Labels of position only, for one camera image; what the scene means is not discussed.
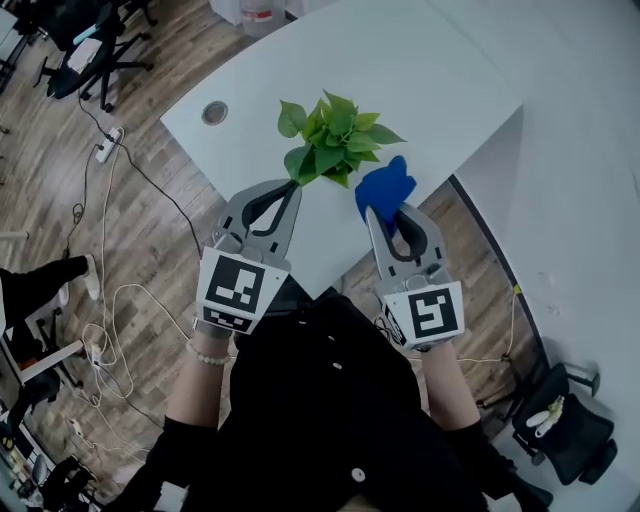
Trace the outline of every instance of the white wall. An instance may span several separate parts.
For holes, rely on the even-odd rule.
[[[599,366],[615,471],[640,482],[640,12],[631,0],[432,3],[524,100],[457,176],[552,357]]]

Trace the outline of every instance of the floor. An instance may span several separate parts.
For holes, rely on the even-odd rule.
[[[135,161],[175,198],[193,221],[200,241],[205,242],[225,203],[159,119],[195,84],[252,41],[241,29],[213,15],[206,0],[164,0],[154,6],[153,12],[160,20],[150,30],[153,39],[137,43],[132,55],[154,62],[155,69],[119,77],[110,92],[116,105],[112,115],[101,112],[95,99],[87,108],[107,130],[118,126],[126,129],[125,144]],[[135,29],[148,27],[136,18],[131,25],[131,30]],[[0,154],[4,157],[0,161],[0,231],[26,229],[31,235],[26,243],[0,245],[0,265],[14,271],[62,255],[73,226],[72,208],[82,202],[85,163],[93,145],[101,141],[93,121],[79,110],[75,96],[53,101],[46,97],[43,84],[32,88],[35,70],[45,56],[49,56],[50,65],[61,59],[50,41],[38,41],[27,48],[12,82],[0,96],[0,122],[11,129],[9,135],[0,136]],[[139,283],[189,332],[198,259],[187,223],[125,160],[121,155],[115,165],[106,215],[108,306],[113,306],[118,287]],[[86,210],[71,238],[72,254],[92,253],[100,259],[102,209],[112,161],[102,167],[95,159],[89,161]],[[423,210],[440,226],[451,271],[463,283],[467,331],[455,342],[460,356],[499,357],[510,341],[513,291],[496,255],[449,184],[433,194]],[[344,280],[344,293],[372,319],[379,314],[369,292],[376,279],[373,258],[368,255]],[[65,388],[55,403],[39,406],[26,420],[54,460],[73,453],[95,472],[99,478],[96,496],[103,500],[113,497],[138,467],[129,454],[107,448],[125,448],[143,457],[137,447],[153,445],[160,433],[154,422],[162,421],[184,352],[181,334],[144,292],[125,289],[119,292],[115,306],[119,341],[135,383],[129,402],[149,418],[110,393],[104,395],[98,410]],[[87,323],[102,323],[102,315],[101,304],[83,293],[81,283],[73,283],[71,302],[63,317],[64,339],[79,339]],[[511,354],[518,365],[526,367],[535,344],[517,301],[513,327]],[[88,328],[87,340],[99,336],[96,328]],[[415,354],[408,357],[424,388],[420,360]],[[461,364],[478,399],[500,396],[513,386],[512,374],[504,363]],[[87,393],[95,393],[87,363],[78,360],[70,366],[84,380]],[[124,365],[118,363],[112,372],[124,392],[129,391]],[[229,409],[228,385],[224,395],[223,419]],[[73,433],[68,422],[71,418],[82,425],[89,444],[97,443],[95,448]],[[499,428],[491,414],[485,419],[490,430]]]

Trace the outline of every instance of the power strip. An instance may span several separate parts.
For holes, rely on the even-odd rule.
[[[120,142],[122,138],[122,128],[111,128],[109,136],[116,142]],[[109,155],[113,151],[113,146],[115,146],[115,142],[111,142],[107,138],[102,141],[102,149],[96,153],[98,162],[103,164],[109,159]]]
[[[69,420],[69,423],[71,423],[71,426],[73,427],[73,430],[75,430],[76,435],[84,439],[84,433],[82,432],[82,427],[80,427],[80,422],[77,419],[72,418]]]

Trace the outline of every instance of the white power strip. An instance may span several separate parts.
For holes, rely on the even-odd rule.
[[[111,128],[109,136],[116,142],[120,142],[120,139],[122,138],[122,128]],[[103,164],[108,160],[109,155],[113,151],[113,146],[115,146],[115,143],[111,142],[107,138],[102,141],[102,149],[96,153],[98,162]]]

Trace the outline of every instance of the plastic container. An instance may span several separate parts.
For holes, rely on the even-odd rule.
[[[286,0],[240,0],[242,25],[248,36],[261,38],[283,27]]]

